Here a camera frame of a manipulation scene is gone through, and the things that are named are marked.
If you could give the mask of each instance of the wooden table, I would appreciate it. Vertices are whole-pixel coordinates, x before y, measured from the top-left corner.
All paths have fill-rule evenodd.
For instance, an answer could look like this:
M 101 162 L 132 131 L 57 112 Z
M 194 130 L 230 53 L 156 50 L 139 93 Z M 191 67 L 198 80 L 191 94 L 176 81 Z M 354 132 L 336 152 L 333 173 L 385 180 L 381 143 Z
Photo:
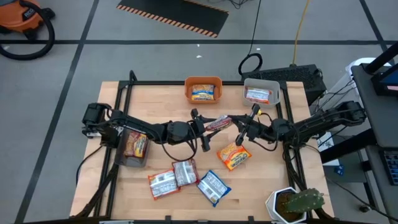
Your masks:
M 103 82 L 98 102 L 114 105 L 117 86 L 117 82 Z M 288 82 L 287 86 L 294 121 L 309 117 L 302 83 Z M 207 118 L 217 118 L 221 114 L 249 114 L 251 111 L 250 107 L 242 104 L 242 86 L 224 86 L 223 96 L 216 105 L 189 104 L 183 94 L 183 88 L 182 85 L 134 85 L 129 115 L 149 123 L 164 123 L 169 120 L 190 120 L 192 108 L 197 108 L 199 113 Z M 284 118 L 286 118 L 282 95 L 281 99 Z M 263 111 L 269 113 L 272 118 L 277 117 L 275 108 Z M 266 116 L 262 116 L 260 120 L 266 125 L 270 124 Z M 216 151 L 233 142 L 237 135 L 237 128 L 225 129 L 211 139 L 210 151 L 203 152 L 199 146 L 195 156 L 200 177 L 212 169 L 232 188 L 232 191 L 221 199 L 216 208 L 212 207 L 196 185 L 185 186 L 181 192 L 155 201 L 150 193 L 147 176 L 170 169 L 172 160 L 167 157 L 160 145 L 151 144 L 145 168 L 120 166 L 111 218 L 164 220 L 166 215 L 171 215 L 173 220 L 247 220 L 248 216 L 252 215 L 256 221 L 270 220 L 265 206 L 267 197 L 271 192 L 289 186 L 285 162 L 282 160 L 282 144 L 279 144 L 276 151 L 269 152 L 249 141 L 244 141 L 243 145 L 252 157 L 233 171 L 229 171 L 217 158 Z M 85 156 L 98 148 L 99 142 L 98 138 L 89 139 Z M 259 140 L 259 142 L 267 146 L 265 141 Z M 315 141 L 310 141 L 308 144 L 317 146 Z M 178 158 L 186 158 L 192 153 L 186 144 L 166 145 L 166 148 Z M 102 149 L 88 159 L 81 168 L 71 215 L 77 214 L 98 188 L 104 152 L 105 150 Z M 310 148 L 303 148 L 300 152 L 308 188 L 315 187 L 325 194 L 326 204 L 323 209 L 333 216 L 319 153 Z M 103 195 L 102 214 L 105 211 L 107 198 L 108 191 Z

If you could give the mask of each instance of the snack package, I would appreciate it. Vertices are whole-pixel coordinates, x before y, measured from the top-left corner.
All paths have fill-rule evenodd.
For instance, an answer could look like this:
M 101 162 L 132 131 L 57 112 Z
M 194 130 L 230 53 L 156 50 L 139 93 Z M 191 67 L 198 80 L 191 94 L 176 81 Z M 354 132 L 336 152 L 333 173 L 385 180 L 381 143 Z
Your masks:
M 172 165 L 179 187 L 199 182 L 197 167 L 193 159 L 183 162 L 173 162 Z
M 143 158 L 148 138 L 145 134 L 131 131 L 126 143 L 124 155 L 127 157 Z
M 229 170 L 233 170 L 240 163 L 251 157 L 251 154 L 243 146 L 236 146 L 235 142 L 232 142 L 224 149 L 219 150 L 217 156 Z
M 161 174 L 149 175 L 148 180 L 150 191 L 155 200 L 161 196 L 175 193 L 180 190 L 177 186 L 177 181 L 175 180 L 174 171 L 172 169 Z
M 192 100 L 214 100 L 214 85 L 193 85 Z
M 206 126 L 206 131 L 218 131 L 226 129 L 232 125 L 232 119 L 226 115 L 221 115 L 215 121 Z
M 231 191 L 231 188 L 225 185 L 212 170 L 201 179 L 198 188 L 211 201 L 213 207 L 216 207 L 220 199 Z
M 258 88 L 247 87 L 246 99 L 252 103 L 265 103 L 269 104 L 269 97 L 272 94 L 270 90 L 262 90 Z

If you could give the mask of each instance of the succulent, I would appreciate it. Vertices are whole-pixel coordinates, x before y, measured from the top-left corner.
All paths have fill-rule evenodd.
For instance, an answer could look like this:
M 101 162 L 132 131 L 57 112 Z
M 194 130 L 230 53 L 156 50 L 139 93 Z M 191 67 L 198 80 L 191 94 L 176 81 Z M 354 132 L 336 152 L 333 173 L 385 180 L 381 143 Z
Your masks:
M 323 194 L 317 189 L 307 189 L 291 195 L 288 202 L 285 202 L 285 212 L 304 213 L 321 208 L 325 204 Z

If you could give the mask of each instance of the vacuum hose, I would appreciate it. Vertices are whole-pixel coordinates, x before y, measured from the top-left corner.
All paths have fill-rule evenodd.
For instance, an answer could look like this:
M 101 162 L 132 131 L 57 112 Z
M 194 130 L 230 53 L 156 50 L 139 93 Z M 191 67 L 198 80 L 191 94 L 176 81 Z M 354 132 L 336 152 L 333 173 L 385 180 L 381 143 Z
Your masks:
M 28 8 L 33 9 L 43 19 L 44 24 L 47 26 L 47 29 L 49 30 L 49 40 L 47 41 L 45 46 L 40 51 L 32 53 L 32 54 L 26 54 L 26 55 L 12 54 L 10 52 L 5 51 L 1 45 L 0 45 L 0 54 L 7 58 L 14 59 L 14 60 L 37 59 L 37 58 L 42 57 L 45 54 L 47 54 L 51 50 L 52 46 L 54 45 L 54 41 L 55 41 L 54 27 L 52 26 L 50 19 L 45 15 L 44 11 L 39 6 L 36 6 L 35 4 L 33 4 L 31 2 L 23 1 L 23 0 L 20 0 L 19 4 L 22 7 L 28 7 Z

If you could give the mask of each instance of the hazard stripe mat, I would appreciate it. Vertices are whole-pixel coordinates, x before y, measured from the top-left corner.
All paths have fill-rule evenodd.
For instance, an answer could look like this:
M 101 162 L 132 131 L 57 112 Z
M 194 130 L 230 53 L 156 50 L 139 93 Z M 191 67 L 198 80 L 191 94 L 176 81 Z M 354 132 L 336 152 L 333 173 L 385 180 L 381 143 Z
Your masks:
M 213 38 L 228 18 L 225 10 L 188 0 L 122 0 L 117 8 Z

